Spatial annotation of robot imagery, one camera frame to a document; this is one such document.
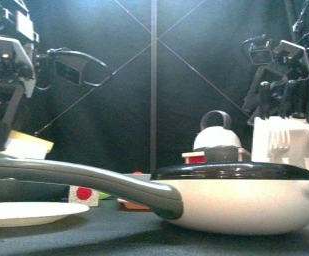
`kettle handle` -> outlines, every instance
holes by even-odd
[[[229,116],[227,113],[225,113],[221,110],[211,110],[210,112],[207,112],[201,120],[201,130],[207,128],[207,120],[210,118],[211,115],[214,114],[221,114],[222,118],[223,118],[223,129],[230,130],[231,129],[231,118]]]

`white plate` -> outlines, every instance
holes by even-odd
[[[0,227],[47,224],[88,209],[88,206],[72,203],[0,203]]]

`white kettle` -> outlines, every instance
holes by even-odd
[[[207,120],[214,115],[222,115],[223,125],[207,127]],[[241,148],[241,141],[231,129],[231,118],[223,111],[207,112],[201,120],[201,133],[197,135],[193,150],[203,150],[217,146],[235,146]]]

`red label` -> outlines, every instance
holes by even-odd
[[[75,193],[79,200],[87,200],[92,195],[92,189],[79,187]]]

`metal pole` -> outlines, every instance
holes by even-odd
[[[285,11],[286,11],[286,16],[288,16],[288,26],[289,26],[289,33],[290,33],[290,39],[292,42],[297,42],[297,37],[293,31],[293,25],[296,23],[296,15],[294,15],[294,10],[293,10],[293,3],[290,0],[285,0]]]
[[[157,168],[157,0],[151,0],[150,171]]]

